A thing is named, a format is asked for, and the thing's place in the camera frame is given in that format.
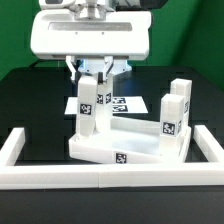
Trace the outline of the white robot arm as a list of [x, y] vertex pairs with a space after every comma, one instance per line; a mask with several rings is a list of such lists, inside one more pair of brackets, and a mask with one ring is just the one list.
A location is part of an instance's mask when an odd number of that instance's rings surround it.
[[101, 59], [98, 81], [116, 60], [143, 60], [149, 54], [151, 11], [168, 0], [39, 0], [30, 47], [47, 60], [64, 60], [71, 71], [80, 59]]

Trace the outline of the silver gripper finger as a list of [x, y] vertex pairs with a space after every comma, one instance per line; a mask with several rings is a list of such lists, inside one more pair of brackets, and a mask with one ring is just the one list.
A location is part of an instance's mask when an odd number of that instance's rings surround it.
[[78, 77], [78, 68], [77, 68], [76, 57], [75, 56], [67, 56], [65, 62], [71, 72], [70, 79], [72, 82], [75, 82]]
[[105, 56], [104, 57], [104, 67], [98, 73], [98, 82], [104, 83], [107, 81], [107, 75], [109, 74], [110, 70], [112, 69], [114, 64], [114, 58], [112, 56]]

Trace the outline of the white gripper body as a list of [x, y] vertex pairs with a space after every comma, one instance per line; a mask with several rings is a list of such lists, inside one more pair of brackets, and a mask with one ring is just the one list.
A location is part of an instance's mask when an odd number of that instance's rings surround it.
[[68, 9], [43, 10], [34, 19], [30, 46], [41, 59], [144, 60], [149, 54], [151, 17], [149, 11], [120, 11], [107, 13], [104, 21], [79, 21]]

